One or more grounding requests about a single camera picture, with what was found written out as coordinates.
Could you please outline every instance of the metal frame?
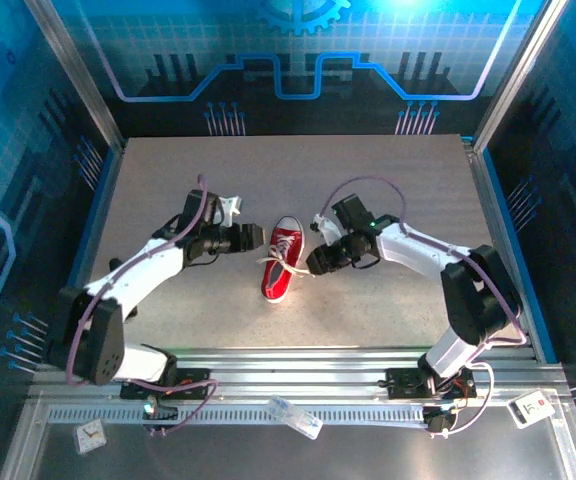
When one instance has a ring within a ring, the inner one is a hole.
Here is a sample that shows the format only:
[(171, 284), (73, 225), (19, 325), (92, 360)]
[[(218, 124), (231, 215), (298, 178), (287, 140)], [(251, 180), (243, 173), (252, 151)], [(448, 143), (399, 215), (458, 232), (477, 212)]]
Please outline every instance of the metal frame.
[[(379, 412), (387, 407), (393, 412), (411, 412), (398, 413), (390, 422), (394, 420), (401, 426), (418, 428), (415, 408), (436, 402), (388, 400), (385, 390), (377, 386), (377, 380), (384, 378), (386, 368), (414, 368), (424, 351), (387, 348), (200, 349), (184, 351), (180, 366), (210, 367), (213, 378), (220, 382), (218, 397), (211, 409), (221, 412), (221, 417), (206, 415), (200, 423), (267, 424), (267, 418), (246, 416), (245, 412), (261, 411), (261, 405), (271, 395), (278, 394), (326, 416), (330, 424), (388, 423), (379, 417)], [(492, 408), (506, 408), (510, 399), (535, 389), (544, 391), (556, 412), (548, 420), (552, 426), (552, 439), (558, 445), (566, 475), (576, 480), (576, 411), (561, 366), (539, 365), (528, 348), (497, 348), (482, 357), (496, 372)], [(1, 478), (31, 478), (48, 424), (84, 423), (99, 416), (109, 423), (141, 423), (137, 412), (141, 411), (142, 402), (119, 399), (119, 384), (85, 385), (73, 389), (63, 383), (63, 375), (63, 372), (49, 367), (42, 367), (35, 375)], [(485, 393), (488, 385), (485, 372), (475, 372), (475, 381), (480, 392)], [(187, 412), (195, 404), (184, 402), (183, 411)], [(472, 406), (478, 404), (481, 404), (481, 399), (473, 402)], [(114, 415), (113, 411), (128, 414)], [(350, 414), (337, 415), (336, 412)]]
[(557, 25), (567, 4), (568, 0), (551, 0), (543, 10), (512, 74), (503, 87), (499, 89), (497, 98), (486, 112), (486, 116), (475, 134), (475, 153), (482, 154), (488, 146), (488, 142), (490, 142), (508, 108), (510, 108), (510, 104), (517, 96), (519, 88), (532, 70), (537, 56)]
[[(120, 152), (123, 138), (49, 0), (25, 1), (104, 137), (113, 149)], [(482, 153), (566, 4), (567, 0), (553, 0), (544, 9), (513, 74), (478, 132), (474, 151), (468, 155), (491, 235), (497, 240), (497, 248), (521, 291), (525, 286), (521, 282), (498, 205), (495, 208), (494, 191)], [(505, 408), (510, 399), (521, 394), (534, 389), (544, 391), (556, 412), (547, 420), (552, 426), (552, 437), (558, 445), (566, 475), (576, 479), (576, 410), (561, 366), (538, 363), (543, 362), (544, 352), (531, 315), (530, 309), (527, 309), (523, 322), (529, 330), (534, 351), (531, 347), (495, 348), (481, 357), (495, 369), (497, 382), (491, 407)], [(182, 359), (180, 366), (212, 370), (213, 378), (220, 382), (218, 396), (209, 407), (216, 411), (258, 411), (271, 395), (280, 395), (318, 411), (346, 409), (365, 413), (383, 411), (385, 407), (403, 411), (433, 404), (432, 401), (391, 401), (385, 390), (377, 386), (377, 381), (384, 378), (387, 368), (416, 367), (417, 359), (425, 353), (425, 349), (201, 349), (173, 353)], [(120, 385), (85, 385), (73, 389), (64, 383), (63, 375), (61, 371), (46, 367), (36, 373), (1, 478), (31, 478), (49, 423), (73, 423), (78, 421), (79, 415), (82, 418), (102, 415), (118, 423), (138, 421), (135, 412), (139, 411), (141, 403), (119, 399)], [(485, 392), (488, 385), (486, 374), (475, 372), (475, 380), (480, 392)], [(472, 402), (472, 405), (476, 406), (477, 403), (480, 404), (481, 399)], [(180, 406), (180, 412), (187, 411), (194, 404), (185, 402)], [(128, 412), (126, 415), (130, 420), (112, 413), (120, 410)], [(78, 413), (73, 416), (68, 411)], [(342, 423), (353, 424), (351, 416), (348, 420), (345, 418)], [(200, 421), (212, 420), (206, 417), (200, 418)]]
[(119, 153), (125, 140), (81, 55), (50, 0), (25, 0), (55, 56), (77, 90), (108, 146)]

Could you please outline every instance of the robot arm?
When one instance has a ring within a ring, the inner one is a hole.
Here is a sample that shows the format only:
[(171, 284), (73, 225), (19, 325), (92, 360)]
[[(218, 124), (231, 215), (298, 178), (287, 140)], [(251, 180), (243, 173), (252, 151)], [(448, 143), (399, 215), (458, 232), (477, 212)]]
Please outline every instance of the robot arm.
[(121, 264), (111, 273), (81, 289), (65, 287), (59, 292), (53, 323), (47, 338), (45, 361), (66, 369), (79, 319), (92, 301), (111, 282), (93, 310), (88, 330), (77, 348), (73, 372), (97, 385), (111, 380), (142, 380), (171, 386), (176, 379), (174, 355), (147, 345), (124, 343), (123, 323), (136, 306), (157, 286), (177, 275), (204, 253), (246, 252), (263, 245), (264, 231), (256, 224), (233, 223), (239, 214), (239, 197), (221, 198), (208, 193), (200, 220), (173, 248), (161, 249), (186, 228), (201, 205), (200, 190), (193, 190), (184, 210), (153, 233), (146, 245), (126, 263), (152, 252), (135, 263), (113, 283)]
[(348, 265), (366, 268), (359, 263), (370, 255), (376, 260), (368, 267), (381, 260), (397, 262), (441, 282), (450, 327), (418, 362), (431, 395), (437, 386), (458, 375), (490, 336), (510, 321), (471, 263), (492, 279), (513, 313), (519, 311), (519, 295), (492, 247), (454, 246), (401, 225), (392, 215), (375, 219), (356, 195), (332, 209), (347, 233), (342, 235), (329, 219), (315, 217), (311, 228), (322, 231), (326, 244), (309, 255), (311, 273), (323, 275)]

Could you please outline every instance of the sneaker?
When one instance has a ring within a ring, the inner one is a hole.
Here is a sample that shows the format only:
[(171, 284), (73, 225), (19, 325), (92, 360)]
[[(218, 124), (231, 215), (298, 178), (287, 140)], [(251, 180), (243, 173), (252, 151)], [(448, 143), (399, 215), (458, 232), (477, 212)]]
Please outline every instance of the sneaker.
[(268, 257), (257, 261), (266, 264), (261, 294), (270, 303), (279, 303), (286, 297), (293, 275), (310, 273), (295, 268), (303, 250), (304, 229), (301, 223), (294, 217), (283, 217), (272, 231)]

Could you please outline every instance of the enclosure wall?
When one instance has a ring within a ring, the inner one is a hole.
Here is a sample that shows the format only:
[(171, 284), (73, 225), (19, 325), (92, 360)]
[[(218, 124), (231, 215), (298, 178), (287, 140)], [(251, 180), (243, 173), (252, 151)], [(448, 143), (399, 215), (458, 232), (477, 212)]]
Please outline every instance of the enclosure wall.
[(554, 351), (576, 385), (576, 1), (569, 2), (489, 151), (511, 236)]
[(41, 326), (28, 312), (67, 283), (106, 155), (23, 0), (1, 0), (0, 463), (42, 343), (15, 319)]
[(541, 5), (54, 3), (125, 136), (472, 135)]

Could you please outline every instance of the cable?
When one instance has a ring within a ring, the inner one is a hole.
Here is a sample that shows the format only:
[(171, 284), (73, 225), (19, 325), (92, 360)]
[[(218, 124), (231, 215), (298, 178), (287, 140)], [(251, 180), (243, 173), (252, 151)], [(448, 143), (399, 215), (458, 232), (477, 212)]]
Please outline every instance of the cable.
[(156, 255), (157, 253), (160, 253), (164, 250), (168, 250), (170, 248), (173, 248), (175, 246), (175, 243), (177, 243), (179, 240), (184, 238), (192, 230), (192, 228), (195, 226), (195, 224), (201, 218), (201, 215), (203, 214), (204, 208), (206, 206), (206, 199), (208, 197), (208, 188), (206, 185), (206, 181), (204, 180), (204, 177), (202, 175), (199, 175), (197, 177), (197, 183), (199, 183), (199, 187), (202, 190), (201, 202), (199, 204), (199, 209), (197, 210), (197, 213), (195, 213), (195, 216), (190, 221), (190, 223), (186, 226), (186, 228), (184, 228), (179, 234), (175, 235), (173, 238), (168, 240), (166, 243), (163, 243), (163, 244), (159, 245), (158, 247), (155, 247), (151, 250), (148, 250), (147, 252), (144, 252), (141, 255), (139, 255), (139, 256), (133, 258), (132, 260), (127, 261), (123, 265), (121, 265), (117, 269), (116, 273), (110, 277), (108, 282), (103, 287), (101, 287), (101, 289), (97, 292), (97, 294), (92, 298), (92, 300), (90, 301), (90, 303), (86, 307), (84, 314), (79, 319), (79, 323), (77, 325), (77, 330), (75, 331), (75, 335), (73, 337), (73, 341), (72, 341), (72, 344), (70, 346), (70, 351), (68, 352), (68, 361), (66, 363), (66, 382), (69, 385), (83, 385), (84, 383), (86, 383), (86, 381), (81, 381), (81, 382), (73, 381), (73, 378), (72, 378), (73, 377), (73, 369), (74, 369), (74, 365), (75, 365), (75, 357), (77, 355), (77, 349), (79, 348), (79, 343), (81, 342), (81, 335), (83, 334), (86, 323), (88, 322), (88, 320), (90, 320), (90, 318), (92, 316), (93, 310), (95, 309), (95, 307), (99, 303), (99, 300), (101, 300), (101, 298), (106, 294), (106, 292), (108, 290), (112, 289), (115, 282), (119, 278), (121, 278), (127, 271), (129, 271), (132, 267), (134, 267), (138, 263), (152, 257), (153, 255)]
[(215, 263), (217, 261), (217, 259), (219, 258), (219, 253), (217, 255), (215, 255), (215, 258), (213, 258), (211, 261), (209, 262), (203, 262), (203, 263), (191, 263), (190, 265), (188, 265), (188, 268), (191, 267), (205, 267), (206, 265), (212, 265), (213, 263)]
[(179, 430), (181, 427), (186, 425), (191, 419), (193, 419), (201, 411), (201, 409), (204, 408), (206, 406), (206, 404), (210, 401), (212, 396), (217, 391), (217, 387), (219, 386), (219, 382), (217, 380), (214, 380), (214, 379), (201, 380), (199, 382), (189, 383), (186, 385), (178, 385), (176, 387), (162, 387), (159, 385), (152, 385), (148, 382), (142, 382), (141, 380), (128, 380), (128, 382), (134, 383), (135, 385), (139, 385), (140, 387), (147, 388), (149, 390), (154, 390), (155, 392), (163, 392), (166, 394), (175, 393), (175, 392), (183, 392), (186, 390), (193, 390), (193, 389), (198, 388), (198, 387), (212, 386), (212, 389), (210, 390), (210, 393), (208, 395), (206, 395), (206, 398), (204, 398), (203, 401), (199, 404), (199, 406), (197, 408), (195, 408), (192, 411), (192, 413), (190, 415), (188, 415), (186, 418), (184, 418), (180, 423), (178, 423), (177, 425), (170, 427), (168, 429), (162, 427), (160, 430), (153, 430), (150, 432), (151, 436), (155, 436), (155, 434), (159, 434), (159, 436), (161, 436), (161, 437), (165, 437), (167, 434), (172, 433), (176, 430)]
[(369, 268), (372, 268), (375, 265), (377, 265), (380, 262), (380, 260), (381, 260), (381, 258), (378, 258), (374, 262), (370, 262), (368, 265), (362, 265), (360, 267), (358, 267), (357, 264), (353, 261), (353, 262), (351, 262), (351, 265), (352, 265), (352, 268), (356, 268), (357, 270), (368, 270)]
[(466, 400), (466, 405), (464, 405), (463, 407), (459, 407), (457, 406), (457, 402), (455, 402), (455, 406), (457, 407), (457, 411), (459, 410), (463, 410), (464, 408), (468, 407), (468, 387), (465, 386), (460, 379), (455, 379), (455, 385), (457, 385), (457, 388), (459, 388), (459, 390), (461, 390), (461, 393), (464, 394), (464, 400)]
[(492, 367), (490, 366), (490, 364), (488, 364), (486, 362), (478, 362), (478, 363), (471, 363), (467, 366), (468, 366), (468, 368), (473, 369), (473, 370), (477, 369), (478, 367), (482, 367), (482, 368), (485, 368), (486, 370), (488, 370), (488, 375), (490, 375), (490, 387), (488, 388), (488, 393), (486, 394), (486, 398), (484, 399), (484, 403), (481, 404), (481, 407), (479, 408), (477, 413), (475, 413), (475, 416), (472, 417), (470, 420), (468, 420), (466, 423), (464, 423), (459, 428), (455, 428), (455, 426), (457, 425), (457, 422), (455, 421), (455, 424), (453, 425), (452, 429), (443, 431), (443, 435), (446, 437), (448, 437), (450, 435), (454, 435), (455, 433), (463, 432), (468, 427), (470, 427), (473, 423), (475, 423), (479, 419), (479, 417), (481, 417), (483, 415), (483, 413), (486, 411), (486, 408), (488, 407), (488, 404), (490, 403), (490, 399), (492, 398), (492, 391), (495, 388), (495, 374), (492, 371)]
[[(450, 247), (447, 247), (447, 246), (443, 245), (442, 243), (439, 243), (439, 242), (437, 242), (431, 238), (426, 238), (426, 237), (423, 237), (421, 235), (417, 235), (414, 232), (408, 231), (408, 229), (406, 228), (406, 225), (405, 225), (405, 217), (406, 217), (406, 209), (407, 209), (406, 197), (404, 196), (403, 192), (399, 189), (399, 187), (395, 183), (391, 182), (390, 180), (388, 180), (388, 179), (386, 179), (380, 175), (362, 175), (362, 176), (351, 178), (350, 180), (345, 181), (344, 183), (342, 183), (341, 185), (339, 185), (337, 188), (335, 188), (333, 190), (333, 192), (326, 199), (326, 203), (324, 204), (324, 207), (321, 209), (321, 212), (319, 213), (319, 215), (324, 216), (324, 213), (326, 212), (326, 209), (330, 205), (330, 202), (332, 202), (332, 199), (337, 194), (337, 192), (339, 192), (339, 190), (341, 190), (346, 185), (349, 185), (349, 184), (356, 182), (358, 180), (379, 180), (379, 181), (385, 182), (388, 185), (390, 185), (399, 194), (399, 197), (401, 198), (401, 204), (402, 205), (401, 205), (401, 213), (399, 214), (399, 229), (401, 230), (401, 232), (404, 235), (407, 235), (410, 238), (413, 238), (414, 240), (417, 240), (420, 243), (428, 245), (429, 247), (432, 247), (436, 250), (440, 250), (442, 252), (445, 252), (448, 255), (452, 255), (453, 257), (466, 262), (475, 272), (477, 272), (479, 277), (483, 280), (483, 282), (486, 284), (486, 286), (490, 289), (490, 291), (492, 292), (494, 297), (499, 302), (499, 305), (501, 306), (502, 310), (506, 314), (506, 317), (508, 318), (510, 323), (513, 324), (515, 329), (517, 330), (517, 333), (519, 334), (520, 339), (517, 340), (517, 339), (512, 339), (512, 338), (497, 338), (497, 339), (492, 340), (490, 343), (488, 343), (487, 341), (484, 342), (484, 348), (483, 349), (487, 348), (488, 346), (495, 346), (495, 345), (502, 345), (502, 344), (511, 344), (511, 345), (521, 346), (521, 345), (525, 345), (526, 343), (528, 343), (528, 337), (524, 333), (524, 331), (521, 327), (521, 324), (519, 323), (519, 315), (521, 314), (521, 310), (519, 310), (516, 315), (513, 313), (512, 309), (510, 308), (510, 305), (508, 304), (508, 302), (506, 301), (504, 296), (501, 294), (501, 292), (499, 291), (497, 286), (494, 284), (492, 279), (486, 274), (486, 272), (474, 260), (472, 260), (470, 257), (463, 255), (462, 253), (460, 253), (456, 250), (453, 250)], [(471, 356), (469, 361), (474, 360), (474, 358), (475, 358), (474, 356)]]

